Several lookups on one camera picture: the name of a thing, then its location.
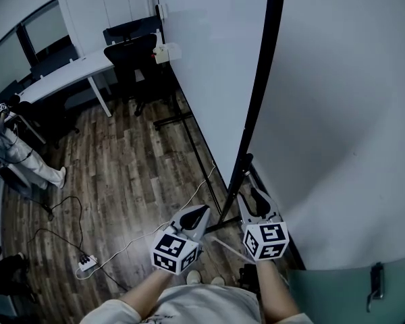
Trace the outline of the whiteboard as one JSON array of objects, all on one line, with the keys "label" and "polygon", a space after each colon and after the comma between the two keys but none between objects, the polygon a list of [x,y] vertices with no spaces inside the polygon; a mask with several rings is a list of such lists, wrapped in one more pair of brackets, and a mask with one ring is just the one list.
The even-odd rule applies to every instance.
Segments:
[{"label": "whiteboard", "polygon": [[250,164],[284,0],[158,0],[170,64],[227,186],[224,220]]}]

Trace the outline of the thin white rod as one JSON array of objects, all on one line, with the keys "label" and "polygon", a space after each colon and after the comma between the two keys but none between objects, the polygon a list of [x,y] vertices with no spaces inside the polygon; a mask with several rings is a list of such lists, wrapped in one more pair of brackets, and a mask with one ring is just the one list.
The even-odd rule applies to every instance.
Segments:
[{"label": "thin white rod", "polygon": [[228,251],[232,252],[233,254],[235,254],[237,257],[239,257],[240,259],[242,259],[243,261],[254,265],[255,262],[252,259],[249,259],[248,257],[246,257],[245,255],[243,255],[242,253],[238,252],[237,250],[235,250],[234,248],[232,248],[230,245],[226,244],[225,242],[221,241],[219,238],[215,237],[215,236],[211,236],[209,237],[210,241],[212,242],[217,242],[218,244],[220,244],[222,247],[226,248]]}]

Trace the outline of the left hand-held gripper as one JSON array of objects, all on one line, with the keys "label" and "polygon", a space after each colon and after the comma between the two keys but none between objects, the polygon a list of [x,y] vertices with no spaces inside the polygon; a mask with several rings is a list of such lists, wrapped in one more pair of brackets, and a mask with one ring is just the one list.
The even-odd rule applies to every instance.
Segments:
[{"label": "left hand-held gripper", "polygon": [[211,209],[196,205],[177,212],[171,224],[165,223],[155,234],[151,245],[151,263],[154,267],[179,275],[201,253],[201,239],[209,223]]}]

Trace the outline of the frosted glass door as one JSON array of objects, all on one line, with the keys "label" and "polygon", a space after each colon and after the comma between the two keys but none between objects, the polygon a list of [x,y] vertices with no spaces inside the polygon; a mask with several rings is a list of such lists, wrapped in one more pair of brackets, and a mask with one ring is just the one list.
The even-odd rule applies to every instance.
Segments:
[{"label": "frosted glass door", "polygon": [[405,259],[382,263],[382,296],[372,295],[373,267],[288,271],[290,291],[314,324],[405,324]]}]

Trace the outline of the person's left forearm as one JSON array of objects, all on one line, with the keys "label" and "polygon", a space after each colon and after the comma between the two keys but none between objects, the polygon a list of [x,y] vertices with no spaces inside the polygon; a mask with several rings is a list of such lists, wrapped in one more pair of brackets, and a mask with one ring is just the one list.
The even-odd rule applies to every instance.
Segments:
[{"label": "person's left forearm", "polygon": [[172,273],[158,269],[119,299],[132,307],[142,319],[145,319],[155,308],[159,297],[168,287],[172,278]]}]

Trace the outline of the black office chair with headrest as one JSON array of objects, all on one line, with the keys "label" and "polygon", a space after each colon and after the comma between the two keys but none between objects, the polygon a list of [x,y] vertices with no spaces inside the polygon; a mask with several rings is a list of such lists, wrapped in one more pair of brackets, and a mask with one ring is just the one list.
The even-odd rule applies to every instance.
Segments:
[{"label": "black office chair with headrest", "polygon": [[136,116],[142,114],[146,104],[173,93],[171,75],[155,60],[156,44],[157,36],[150,33],[104,49],[106,58],[114,65],[122,101],[136,101]]}]

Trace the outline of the person's right forearm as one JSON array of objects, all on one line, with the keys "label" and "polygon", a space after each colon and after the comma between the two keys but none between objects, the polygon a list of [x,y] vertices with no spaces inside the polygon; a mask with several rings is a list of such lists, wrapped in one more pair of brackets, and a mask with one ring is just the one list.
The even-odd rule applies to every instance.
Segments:
[{"label": "person's right forearm", "polygon": [[299,315],[300,310],[272,261],[257,261],[261,303],[266,322],[276,324]]}]

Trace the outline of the person's light t-shirt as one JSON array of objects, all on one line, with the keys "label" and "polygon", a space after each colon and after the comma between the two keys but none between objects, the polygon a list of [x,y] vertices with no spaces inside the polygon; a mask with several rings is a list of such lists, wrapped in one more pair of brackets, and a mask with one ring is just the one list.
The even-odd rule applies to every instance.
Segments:
[{"label": "person's light t-shirt", "polygon": [[121,300],[108,300],[80,324],[262,324],[255,294],[213,285],[167,288],[147,318]]}]

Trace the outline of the dark desk divider panel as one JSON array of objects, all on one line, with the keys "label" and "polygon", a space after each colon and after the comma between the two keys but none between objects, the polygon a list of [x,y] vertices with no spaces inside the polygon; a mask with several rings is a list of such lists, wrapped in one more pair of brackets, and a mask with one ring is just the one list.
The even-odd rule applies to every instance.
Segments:
[{"label": "dark desk divider panel", "polygon": [[151,16],[107,28],[103,31],[103,36],[109,46],[150,33],[156,33],[157,29],[161,29],[161,20],[157,16]]},{"label": "dark desk divider panel", "polygon": [[55,70],[77,59],[77,51],[75,49],[75,46],[71,44],[52,55],[48,55],[45,60],[31,67],[30,72],[35,80],[40,80],[42,76],[45,77]]}]

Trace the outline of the white power strip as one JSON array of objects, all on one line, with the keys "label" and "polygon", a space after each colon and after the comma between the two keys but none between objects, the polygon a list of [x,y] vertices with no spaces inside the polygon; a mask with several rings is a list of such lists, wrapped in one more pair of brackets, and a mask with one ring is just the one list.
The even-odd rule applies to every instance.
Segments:
[{"label": "white power strip", "polygon": [[81,272],[88,271],[97,266],[97,258],[94,255],[82,255],[78,262],[78,268]]}]

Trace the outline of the glass window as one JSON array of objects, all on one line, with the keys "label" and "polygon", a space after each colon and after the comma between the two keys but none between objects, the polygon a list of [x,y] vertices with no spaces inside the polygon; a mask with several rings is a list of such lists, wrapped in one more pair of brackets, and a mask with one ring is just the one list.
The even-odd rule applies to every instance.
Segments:
[{"label": "glass window", "polygon": [[32,13],[0,40],[0,92],[21,82],[30,68],[72,44],[58,0]]}]

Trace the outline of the small white box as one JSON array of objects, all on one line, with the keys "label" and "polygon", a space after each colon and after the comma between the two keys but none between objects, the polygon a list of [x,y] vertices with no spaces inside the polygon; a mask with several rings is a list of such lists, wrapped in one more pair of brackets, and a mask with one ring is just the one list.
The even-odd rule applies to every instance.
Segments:
[{"label": "small white box", "polygon": [[176,43],[166,43],[156,46],[153,55],[157,64],[175,61],[182,58],[182,50]]}]

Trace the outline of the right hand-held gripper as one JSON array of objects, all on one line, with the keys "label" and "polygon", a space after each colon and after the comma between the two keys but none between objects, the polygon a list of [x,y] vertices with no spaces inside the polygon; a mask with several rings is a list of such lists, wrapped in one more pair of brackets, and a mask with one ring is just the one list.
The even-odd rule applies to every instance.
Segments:
[{"label": "right hand-held gripper", "polygon": [[279,218],[278,206],[265,192],[252,188],[251,197],[256,204],[256,215],[251,212],[245,197],[238,193],[237,202],[244,232],[243,245],[254,261],[281,258],[289,244],[287,225]]}]

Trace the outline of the white desk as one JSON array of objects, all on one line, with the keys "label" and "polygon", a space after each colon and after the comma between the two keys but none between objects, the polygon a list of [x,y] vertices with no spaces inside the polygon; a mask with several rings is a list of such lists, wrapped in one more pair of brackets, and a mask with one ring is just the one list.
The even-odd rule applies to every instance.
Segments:
[{"label": "white desk", "polygon": [[47,96],[72,84],[88,79],[103,111],[107,117],[111,117],[112,114],[101,96],[99,89],[93,80],[93,76],[113,67],[112,62],[105,56],[104,50],[117,48],[120,44],[110,45],[104,49],[78,58],[75,61],[71,61],[69,64],[55,70],[44,78],[41,78],[38,82],[30,85],[27,89],[24,89],[18,94],[18,96],[20,96],[23,101],[35,103],[36,101],[46,98]]}]

